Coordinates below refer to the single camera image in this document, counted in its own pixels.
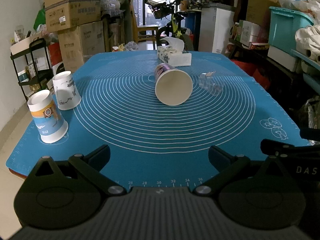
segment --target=blue bin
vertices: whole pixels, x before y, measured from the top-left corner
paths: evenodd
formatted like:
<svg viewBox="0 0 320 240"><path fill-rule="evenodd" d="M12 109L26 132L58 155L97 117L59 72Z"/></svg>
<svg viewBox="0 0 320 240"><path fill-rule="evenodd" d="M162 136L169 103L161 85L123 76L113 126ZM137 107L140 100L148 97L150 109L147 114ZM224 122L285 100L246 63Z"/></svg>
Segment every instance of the blue bin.
<svg viewBox="0 0 320 240"><path fill-rule="evenodd" d="M313 25L313 19L302 12L285 8L272 6L270 10L269 44L292 55L291 49L296 49L296 31Z"/></svg>

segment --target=blue silicone mat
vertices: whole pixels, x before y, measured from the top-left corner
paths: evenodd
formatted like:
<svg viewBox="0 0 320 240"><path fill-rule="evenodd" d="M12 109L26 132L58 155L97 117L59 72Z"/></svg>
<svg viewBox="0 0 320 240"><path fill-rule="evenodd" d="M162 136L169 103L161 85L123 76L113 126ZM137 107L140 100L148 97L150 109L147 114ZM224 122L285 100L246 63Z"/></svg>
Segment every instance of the blue silicone mat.
<svg viewBox="0 0 320 240"><path fill-rule="evenodd" d="M132 186L193 189L218 171L208 161L208 148L218 145L232 155L266 158L264 138L307 145L286 112L257 82L220 54L193 52L192 65L179 67L192 78L191 97L166 106L154 93L155 51L102 53L75 74L81 103L61 111L68 133L53 144L41 141L32 121L6 162L28 175L43 155L67 160L102 144L111 159L101 173L129 189ZM223 91L213 96L201 89L201 73L215 71Z"/></svg>

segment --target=bicycle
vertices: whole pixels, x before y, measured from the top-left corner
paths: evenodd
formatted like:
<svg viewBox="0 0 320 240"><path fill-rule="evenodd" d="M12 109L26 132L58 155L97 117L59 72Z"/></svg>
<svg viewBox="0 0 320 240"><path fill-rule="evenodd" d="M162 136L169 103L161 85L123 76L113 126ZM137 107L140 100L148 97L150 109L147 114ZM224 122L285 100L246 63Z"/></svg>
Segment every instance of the bicycle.
<svg viewBox="0 0 320 240"><path fill-rule="evenodd" d="M156 33L157 46L163 44L168 45L167 41L162 40L163 37L173 37L184 41L184 49L193 51L193 43L189 35L186 34L187 28L181 27L181 21L188 16L187 12L179 11L174 12L175 5L179 5L183 0L175 0L172 3L167 4L155 3L151 0L145 0L145 3L149 5L153 15L156 19L162 19L171 14L171 21L164 27L161 27Z"/></svg>

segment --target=cup opening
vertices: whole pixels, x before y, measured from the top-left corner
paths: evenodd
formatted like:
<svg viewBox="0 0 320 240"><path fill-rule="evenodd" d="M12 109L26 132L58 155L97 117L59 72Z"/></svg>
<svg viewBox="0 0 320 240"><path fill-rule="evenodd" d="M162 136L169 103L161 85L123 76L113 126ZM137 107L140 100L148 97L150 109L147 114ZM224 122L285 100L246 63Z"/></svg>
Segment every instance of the cup opening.
<svg viewBox="0 0 320 240"><path fill-rule="evenodd" d="M61 72L59 74L56 74L52 80L59 80L59 79L63 79L63 78L66 78L67 76L69 76L71 74L71 71L64 71L64 72Z"/></svg>
<svg viewBox="0 0 320 240"><path fill-rule="evenodd" d="M191 77L181 70L171 70L158 79L156 96L168 106L178 106L191 95L193 82Z"/></svg>
<svg viewBox="0 0 320 240"><path fill-rule="evenodd" d="M28 105L36 105L41 103L43 100L45 100L50 95L49 90L42 90L37 93L35 93L29 100Z"/></svg>

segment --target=bicycle tire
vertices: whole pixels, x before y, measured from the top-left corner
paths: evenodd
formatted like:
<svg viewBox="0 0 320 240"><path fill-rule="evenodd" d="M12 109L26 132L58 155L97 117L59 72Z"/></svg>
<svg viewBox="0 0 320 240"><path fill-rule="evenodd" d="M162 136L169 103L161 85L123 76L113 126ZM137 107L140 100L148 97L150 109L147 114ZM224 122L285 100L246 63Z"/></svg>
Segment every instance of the bicycle tire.
<svg viewBox="0 0 320 240"><path fill-rule="evenodd" d="M184 49L187 51L194 51L192 40L190 39L189 35L182 34L179 38L180 40L184 41Z"/></svg>
<svg viewBox="0 0 320 240"><path fill-rule="evenodd" d="M156 34L156 42L157 42L157 46L162 46L162 43L161 43L161 39L162 39L162 37L161 37L161 34L163 33L163 32L166 32L167 31L167 26L163 26L163 27L161 27L158 31L157 31L157 34Z"/></svg>

